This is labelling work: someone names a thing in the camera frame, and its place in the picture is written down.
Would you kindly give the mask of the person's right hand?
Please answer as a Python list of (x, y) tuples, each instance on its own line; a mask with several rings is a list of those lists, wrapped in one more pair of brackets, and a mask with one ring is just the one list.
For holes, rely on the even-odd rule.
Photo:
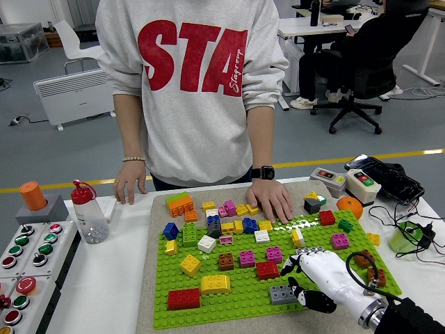
[(135, 192), (147, 194), (145, 188), (146, 168), (143, 161), (126, 161), (123, 163), (115, 181), (113, 192), (116, 200), (122, 205), (134, 204)]

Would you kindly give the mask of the person's left hand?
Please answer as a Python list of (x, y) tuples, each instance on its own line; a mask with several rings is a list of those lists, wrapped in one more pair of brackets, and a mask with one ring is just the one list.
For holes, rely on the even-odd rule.
[(293, 218), (289, 192), (277, 180), (253, 179), (247, 191), (247, 199), (251, 207), (261, 205), (270, 222), (275, 222), (278, 218), (282, 223), (288, 223)]

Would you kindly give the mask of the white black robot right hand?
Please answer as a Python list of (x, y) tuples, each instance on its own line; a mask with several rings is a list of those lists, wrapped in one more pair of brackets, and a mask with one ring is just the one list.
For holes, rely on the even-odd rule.
[(302, 288), (292, 277), (289, 284), (301, 305), (318, 312), (334, 312), (337, 305), (344, 305), (363, 328), (371, 326), (371, 316), (387, 307), (379, 294), (368, 295), (356, 273), (348, 273), (346, 263), (328, 250), (292, 255), (283, 265), (280, 275), (294, 269), (303, 272), (318, 291)]

